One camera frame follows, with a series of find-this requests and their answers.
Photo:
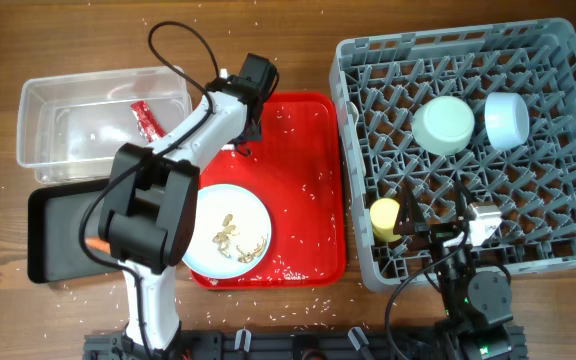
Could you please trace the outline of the yellow plastic cup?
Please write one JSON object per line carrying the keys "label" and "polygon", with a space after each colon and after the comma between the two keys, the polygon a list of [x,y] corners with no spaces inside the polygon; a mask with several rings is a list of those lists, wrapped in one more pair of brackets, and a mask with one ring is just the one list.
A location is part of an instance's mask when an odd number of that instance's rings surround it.
{"label": "yellow plastic cup", "polygon": [[382,198],[372,204],[369,215],[375,238],[386,243],[401,239],[399,234],[393,233],[399,210],[400,204],[391,198]]}

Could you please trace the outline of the mint green bowl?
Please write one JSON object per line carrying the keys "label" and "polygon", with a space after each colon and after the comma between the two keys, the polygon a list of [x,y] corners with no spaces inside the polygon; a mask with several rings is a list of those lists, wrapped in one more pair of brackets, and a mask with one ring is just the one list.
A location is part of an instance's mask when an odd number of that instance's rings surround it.
{"label": "mint green bowl", "polygon": [[468,104],[451,96],[440,96],[424,104],[411,121],[417,144],[431,154],[442,156],[464,150],[474,125],[474,113]]}

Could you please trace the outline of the small light blue saucer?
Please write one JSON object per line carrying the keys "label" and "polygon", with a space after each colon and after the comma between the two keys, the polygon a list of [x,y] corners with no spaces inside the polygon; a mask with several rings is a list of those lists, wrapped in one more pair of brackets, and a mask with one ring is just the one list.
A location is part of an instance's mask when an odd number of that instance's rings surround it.
{"label": "small light blue saucer", "polygon": [[510,150],[527,141],[529,113],[517,93],[489,94],[484,104],[484,121],[488,140],[495,150]]}

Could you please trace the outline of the red snack wrapper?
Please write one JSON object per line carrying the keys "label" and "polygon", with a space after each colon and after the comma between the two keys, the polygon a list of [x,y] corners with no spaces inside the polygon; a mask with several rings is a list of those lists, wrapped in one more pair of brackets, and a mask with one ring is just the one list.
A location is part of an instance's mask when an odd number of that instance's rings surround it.
{"label": "red snack wrapper", "polygon": [[132,103],[130,108],[136,118],[137,128],[140,135],[149,143],[166,135],[166,131],[156,120],[150,107],[145,101],[137,101]]}

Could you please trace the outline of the large light blue plate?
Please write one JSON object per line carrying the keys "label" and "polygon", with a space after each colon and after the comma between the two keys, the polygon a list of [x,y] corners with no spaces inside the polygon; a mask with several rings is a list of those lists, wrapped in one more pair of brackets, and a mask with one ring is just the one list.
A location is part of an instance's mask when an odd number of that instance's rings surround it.
{"label": "large light blue plate", "polygon": [[[221,223],[228,213],[246,219],[268,232],[268,246],[260,258],[243,264],[219,254],[212,238],[221,229]],[[199,191],[194,233],[183,262],[203,277],[232,279],[257,267],[269,249],[271,240],[271,218],[266,206],[256,195],[236,185],[211,185]]]}

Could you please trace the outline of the peanut shells and rice pile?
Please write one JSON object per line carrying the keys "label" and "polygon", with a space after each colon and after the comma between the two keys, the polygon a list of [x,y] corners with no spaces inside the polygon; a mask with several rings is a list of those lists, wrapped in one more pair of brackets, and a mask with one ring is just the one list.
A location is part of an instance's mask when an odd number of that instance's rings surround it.
{"label": "peanut shells and rice pile", "polygon": [[266,230],[248,220],[228,213],[212,242],[224,258],[248,264],[261,257],[268,246],[269,235]]}

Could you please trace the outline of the orange carrot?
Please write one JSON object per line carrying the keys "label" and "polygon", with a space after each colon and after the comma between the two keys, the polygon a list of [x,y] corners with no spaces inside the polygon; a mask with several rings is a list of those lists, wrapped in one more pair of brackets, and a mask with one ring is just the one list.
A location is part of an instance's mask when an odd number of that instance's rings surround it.
{"label": "orange carrot", "polygon": [[95,250],[98,250],[100,252],[106,253],[106,254],[110,254],[111,250],[110,250],[110,244],[98,237],[88,237],[85,239],[85,244]]}

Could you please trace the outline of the white plastic spoon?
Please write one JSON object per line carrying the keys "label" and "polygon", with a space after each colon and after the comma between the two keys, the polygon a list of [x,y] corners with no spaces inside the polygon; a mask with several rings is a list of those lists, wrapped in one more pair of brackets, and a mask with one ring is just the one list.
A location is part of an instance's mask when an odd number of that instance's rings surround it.
{"label": "white plastic spoon", "polygon": [[357,124],[359,121],[359,111],[357,106],[351,101],[348,102],[348,121],[350,123],[351,129],[354,131],[353,145],[355,147],[355,152],[358,157],[358,167],[361,169],[361,176],[366,176],[366,166],[362,157],[362,150],[359,144],[359,135],[357,130]]}

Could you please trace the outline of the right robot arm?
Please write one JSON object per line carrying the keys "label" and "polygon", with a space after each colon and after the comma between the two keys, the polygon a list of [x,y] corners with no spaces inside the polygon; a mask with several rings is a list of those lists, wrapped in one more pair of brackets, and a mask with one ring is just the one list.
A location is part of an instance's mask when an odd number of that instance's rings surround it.
{"label": "right robot arm", "polygon": [[398,347],[390,316],[402,291],[421,275],[434,272],[447,318],[435,324],[431,346],[445,359],[520,359],[525,354],[522,329],[511,325],[512,277],[498,264],[479,271],[471,249],[483,244],[502,222],[493,202],[478,201],[460,181],[454,182],[455,219],[429,223],[409,185],[403,187],[403,205],[393,232],[409,235],[415,247],[426,247],[431,262],[407,277],[394,290],[385,311],[386,339],[397,357]]}

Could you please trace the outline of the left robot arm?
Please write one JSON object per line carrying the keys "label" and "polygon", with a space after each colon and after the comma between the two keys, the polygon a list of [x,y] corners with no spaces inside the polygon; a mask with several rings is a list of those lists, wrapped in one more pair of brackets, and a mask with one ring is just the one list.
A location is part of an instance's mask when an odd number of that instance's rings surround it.
{"label": "left robot arm", "polygon": [[86,358],[181,357],[176,267],[194,231],[200,173],[224,145],[259,139],[263,106],[278,81],[268,59],[250,54],[238,74],[209,82],[199,106],[168,134],[119,148],[93,204],[101,209],[98,233],[110,265],[126,280],[129,321],[106,350],[87,338]]}

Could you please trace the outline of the grey dishwasher rack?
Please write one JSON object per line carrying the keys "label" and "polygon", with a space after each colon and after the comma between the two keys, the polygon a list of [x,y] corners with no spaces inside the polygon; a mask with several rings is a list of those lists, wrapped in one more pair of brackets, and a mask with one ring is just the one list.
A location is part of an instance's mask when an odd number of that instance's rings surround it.
{"label": "grey dishwasher rack", "polygon": [[[427,220],[455,214],[453,183],[461,180],[503,221],[473,256],[514,274],[576,268],[576,33],[561,18],[352,38],[335,50],[329,83],[347,161],[352,221],[364,285],[394,289],[427,264],[425,250],[374,237],[369,209],[409,184]],[[484,116],[487,96],[517,93],[530,116],[527,141],[495,150],[481,121],[461,152],[433,155],[414,140],[414,113],[430,100],[464,100]],[[357,130],[361,176],[348,121]]]}

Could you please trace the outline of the red plastic serving tray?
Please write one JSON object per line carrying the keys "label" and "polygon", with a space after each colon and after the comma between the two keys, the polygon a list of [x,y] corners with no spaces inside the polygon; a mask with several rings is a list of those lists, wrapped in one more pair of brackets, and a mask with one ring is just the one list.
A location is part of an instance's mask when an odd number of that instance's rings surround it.
{"label": "red plastic serving tray", "polygon": [[191,274],[210,290],[320,287],[346,268],[337,118],[314,92],[276,93],[265,104],[262,139],[244,157],[223,151],[200,183],[241,186],[266,206],[272,223],[266,253],[246,273],[219,280]]}

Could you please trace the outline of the clear plastic bin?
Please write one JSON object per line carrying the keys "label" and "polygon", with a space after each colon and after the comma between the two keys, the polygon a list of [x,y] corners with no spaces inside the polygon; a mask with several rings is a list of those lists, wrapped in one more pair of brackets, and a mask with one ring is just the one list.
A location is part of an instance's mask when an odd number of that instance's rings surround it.
{"label": "clear plastic bin", "polygon": [[164,66],[26,81],[17,117],[17,163],[45,185],[108,176],[119,147],[148,144],[131,109],[138,101],[166,132],[193,111],[185,80]]}

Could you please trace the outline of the black plastic tray bin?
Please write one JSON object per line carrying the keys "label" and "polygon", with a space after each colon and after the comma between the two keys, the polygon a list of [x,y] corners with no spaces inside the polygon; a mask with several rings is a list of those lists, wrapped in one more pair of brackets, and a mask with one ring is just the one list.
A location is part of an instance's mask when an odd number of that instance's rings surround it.
{"label": "black plastic tray bin", "polygon": [[106,179],[44,187],[28,198],[27,275],[36,284],[109,273],[81,250],[78,229]]}

